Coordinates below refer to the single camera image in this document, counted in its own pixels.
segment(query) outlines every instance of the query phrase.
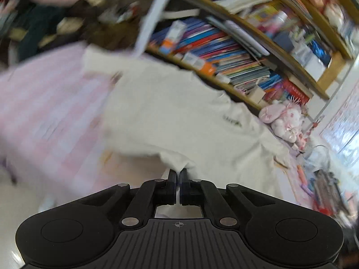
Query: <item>white t-shirt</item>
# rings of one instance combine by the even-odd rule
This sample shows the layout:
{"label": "white t-shirt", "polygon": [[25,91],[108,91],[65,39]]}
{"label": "white t-shirt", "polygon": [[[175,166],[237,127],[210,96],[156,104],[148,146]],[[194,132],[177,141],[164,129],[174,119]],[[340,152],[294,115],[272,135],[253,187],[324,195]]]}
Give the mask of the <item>white t-shirt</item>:
{"label": "white t-shirt", "polygon": [[285,162],[288,149],[245,104],[169,64],[118,56],[116,65],[123,76],[103,113],[107,148],[158,154],[177,172],[188,168],[191,179],[282,198],[273,157]]}

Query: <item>white wall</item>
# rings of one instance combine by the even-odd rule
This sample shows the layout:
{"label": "white wall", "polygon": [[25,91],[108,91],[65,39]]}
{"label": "white wall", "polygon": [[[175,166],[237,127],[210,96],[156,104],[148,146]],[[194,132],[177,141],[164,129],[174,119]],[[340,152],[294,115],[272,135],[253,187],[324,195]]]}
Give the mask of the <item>white wall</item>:
{"label": "white wall", "polygon": [[348,98],[356,82],[359,80],[359,56],[353,63],[347,63],[338,75],[337,79],[326,90],[330,96],[328,101],[321,99],[314,94],[313,98],[307,103],[309,119],[304,122],[303,129],[307,130],[311,126],[310,119],[316,121],[320,116],[324,116],[320,124],[313,131],[313,135],[319,135],[329,124],[340,107]]}

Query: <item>metal screw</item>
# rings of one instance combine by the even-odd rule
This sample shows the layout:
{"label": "metal screw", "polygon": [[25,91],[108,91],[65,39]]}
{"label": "metal screw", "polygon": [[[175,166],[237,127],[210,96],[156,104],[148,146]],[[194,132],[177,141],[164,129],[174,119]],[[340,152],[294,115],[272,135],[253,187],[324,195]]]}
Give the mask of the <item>metal screw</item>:
{"label": "metal screw", "polygon": [[126,217],[122,220],[122,224],[128,227],[135,226],[140,221],[135,217]]}
{"label": "metal screw", "polygon": [[226,227],[235,226],[237,224],[237,220],[233,217],[224,217],[219,222]]}

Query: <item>toy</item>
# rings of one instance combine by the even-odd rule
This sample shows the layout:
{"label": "toy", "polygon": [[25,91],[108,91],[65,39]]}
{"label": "toy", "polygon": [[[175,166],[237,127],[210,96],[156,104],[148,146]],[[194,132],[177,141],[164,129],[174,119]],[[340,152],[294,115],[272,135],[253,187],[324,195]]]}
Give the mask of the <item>toy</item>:
{"label": "toy", "polygon": [[287,142],[297,143],[304,148],[305,139],[302,134],[304,117],[301,107],[289,100],[282,103],[274,100],[272,105],[264,107],[259,112],[259,119],[264,123],[271,123],[274,134]]}

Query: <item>plush toy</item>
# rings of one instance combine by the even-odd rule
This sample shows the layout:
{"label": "plush toy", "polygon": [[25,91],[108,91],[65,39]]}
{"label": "plush toy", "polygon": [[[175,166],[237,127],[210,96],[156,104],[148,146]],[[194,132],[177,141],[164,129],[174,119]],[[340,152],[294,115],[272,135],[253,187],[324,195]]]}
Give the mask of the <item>plush toy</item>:
{"label": "plush toy", "polygon": [[259,119],[264,123],[271,123],[274,134],[287,142],[298,144],[304,148],[302,137],[302,116],[301,107],[289,100],[279,103],[274,100],[272,105],[264,107],[259,112]]}

